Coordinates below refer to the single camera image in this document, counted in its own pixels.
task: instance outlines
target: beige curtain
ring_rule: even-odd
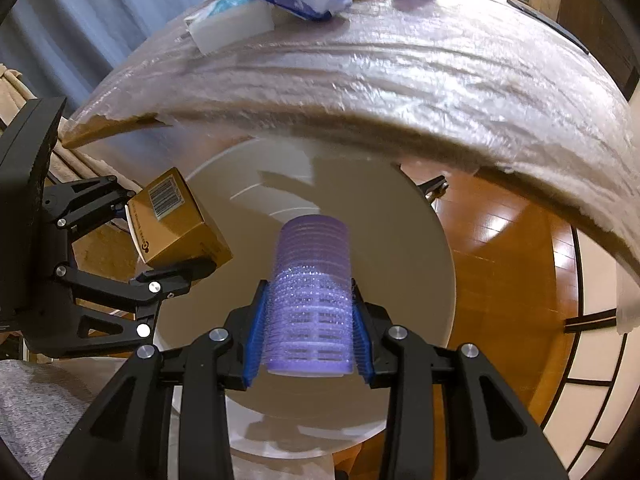
[[[20,81],[20,76],[21,74],[18,71],[9,70],[3,64],[0,64],[0,120],[2,121],[0,126],[3,128],[14,120],[20,108],[29,99],[36,98]],[[65,118],[60,119],[59,131],[65,123]],[[60,141],[56,143],[53,153],[51,153],[49,171],[61,182],[112,174],[118,178],[118,182],[122,187],[133,190],[136,193],[142,189],[132,180],[119,174],[103,160],[95,160],[78,150],[67,150],[62,147]],[[115,220],[113,223],[117,227],[127,230],[126,222]]]

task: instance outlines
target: blue gripper pad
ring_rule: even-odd
[[[353,356],[358,367],[358,373],[367,384],[371,384],[373,379],[371,341],[355,302],[353,303]]]
[[[242,380],[247,388],[251,386],[251,383],[255,379],[258,374],[258,369],[260,368],[268,298],[269,285],[264,287],[264,291],[258,300],[258,304],[255,309],[254,321],[249,330],[246,345],[244,346],[244,369],[242,370]]]

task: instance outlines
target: barcode label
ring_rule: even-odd
[[[184,204],[182,194],[175,183],[173,175],[169,175],[149,190],[151,205],[154,208],[156,218],[161,220],[171,211]]]

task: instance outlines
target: purple cylinder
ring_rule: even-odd
[[[284,224],[267,309],[267,370],[299,377],[352,373],[351,309],[347,226],[324,215]]]

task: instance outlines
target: wooden floor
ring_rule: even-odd
[[[473,342],[541,422],[568,359],[577,315],[574,244],[568,224],[497,186],[436,164],[403,167],[421,182],[443,172],[449,190],[434,203],[456,267],[449,347]],[[436,391],[436,471],[446,478],[444,413]],[[352,480],[373,480],[383,435],[363,444]],[[348,456],[337,457],[337,462]]]

